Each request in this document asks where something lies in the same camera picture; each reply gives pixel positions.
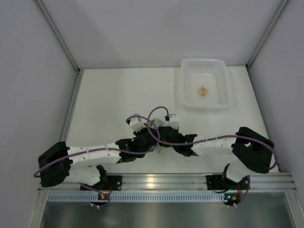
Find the beige fake garlic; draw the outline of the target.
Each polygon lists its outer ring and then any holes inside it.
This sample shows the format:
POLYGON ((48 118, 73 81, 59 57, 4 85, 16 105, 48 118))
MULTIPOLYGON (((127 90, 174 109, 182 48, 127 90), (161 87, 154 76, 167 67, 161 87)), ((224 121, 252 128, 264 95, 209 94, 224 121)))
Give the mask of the beige fake garlic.
POLYGON ((205 88, 204 86, 202 86, 200 89, 199 89, 199 95, 200 96, 206 96, 208 94, 208 89, 205 88))

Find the green fake melon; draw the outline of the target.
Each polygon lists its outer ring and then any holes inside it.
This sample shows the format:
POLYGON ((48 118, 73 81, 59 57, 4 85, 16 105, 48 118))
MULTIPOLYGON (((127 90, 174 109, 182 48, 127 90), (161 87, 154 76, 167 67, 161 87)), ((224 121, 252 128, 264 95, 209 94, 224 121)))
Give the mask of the green fake melon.
POLYGON ((164 122, 160 119, 154 118, 152 119, 152 122, 155 124, 157 128, 164 126, 164 122))

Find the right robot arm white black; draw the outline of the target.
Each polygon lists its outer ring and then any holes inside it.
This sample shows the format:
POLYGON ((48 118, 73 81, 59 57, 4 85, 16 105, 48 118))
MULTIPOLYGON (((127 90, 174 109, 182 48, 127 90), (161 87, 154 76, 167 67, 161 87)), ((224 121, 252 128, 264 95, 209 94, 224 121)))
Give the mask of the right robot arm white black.
POLYGON ((267 174, 277 165, 274 143, 247 127, 240 127, 234 135, 198 137, 197 134, 182 135, 170 126, 159 128, 160 143, 170 146, 177 153, 190 156, 207 154, 235 156, 225 165, 215 184, 221 190, 234 188, 250 174, 267 174))

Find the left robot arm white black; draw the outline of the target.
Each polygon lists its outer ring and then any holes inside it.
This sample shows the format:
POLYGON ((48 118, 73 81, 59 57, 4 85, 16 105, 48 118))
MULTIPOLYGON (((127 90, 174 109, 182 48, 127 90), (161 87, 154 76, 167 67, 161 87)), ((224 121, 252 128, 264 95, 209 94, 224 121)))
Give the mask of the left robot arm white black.
POLYGON ((159 139, 159 130, 143 128, 132 139, 103 146, 69 147, 66 142, 57 142, 39 156, 39 170, 33 176, 40 178, 44 188, 80 182, 102 190, 107 185, 104 163, 127 163, 143 158, 157 147, 159 139))

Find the white plastic basket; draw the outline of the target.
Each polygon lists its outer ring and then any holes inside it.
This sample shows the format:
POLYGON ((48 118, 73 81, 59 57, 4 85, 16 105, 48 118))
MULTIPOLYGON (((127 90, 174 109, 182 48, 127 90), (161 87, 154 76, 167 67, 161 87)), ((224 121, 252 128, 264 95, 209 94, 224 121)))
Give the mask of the white plastic basket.
POLYGON ((223 60, 187 58, 181 62, 182 102, 189 109, 222 110, 232 104, 228 69, 223 60), (199 89, 208 89, 206 96, 199 89))

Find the left aluminium frame post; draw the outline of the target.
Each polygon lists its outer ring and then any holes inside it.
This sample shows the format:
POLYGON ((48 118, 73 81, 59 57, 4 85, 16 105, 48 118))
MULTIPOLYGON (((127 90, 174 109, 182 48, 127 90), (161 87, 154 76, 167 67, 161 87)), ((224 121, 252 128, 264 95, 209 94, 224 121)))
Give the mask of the left aluminium frame post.
POLYGON ((76 72, 80 72, 80 68, 78 64, 76 63, 71 51, 69 50, 63 36, 61 35, 55 21, 53 20, 51 14, 49 13, 47 7, 45 6, 44 2, 42 0, 33 0, 35 5, 37 6, 39 12, 41 13, 42 17, 46 21, 47 25, 49 26, 51 32, 53 33, 55 39, 57 40, 59 46, 63 50, 64 54, 66 55, 67 59, 69 60, 69 63, 71 64, 72 68, 76 72))

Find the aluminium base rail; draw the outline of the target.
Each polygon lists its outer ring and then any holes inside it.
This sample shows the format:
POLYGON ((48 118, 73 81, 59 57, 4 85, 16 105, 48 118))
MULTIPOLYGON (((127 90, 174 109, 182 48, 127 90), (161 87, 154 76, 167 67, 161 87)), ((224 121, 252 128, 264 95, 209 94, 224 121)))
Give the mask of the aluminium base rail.
MULTIPOLYGON (((121 192, 207 192, 204 173, 118 174, 122 176, 121 192)), ((290 173, 253 174, 250 189, 256 192, 286 192, 296 190, 290 173)))

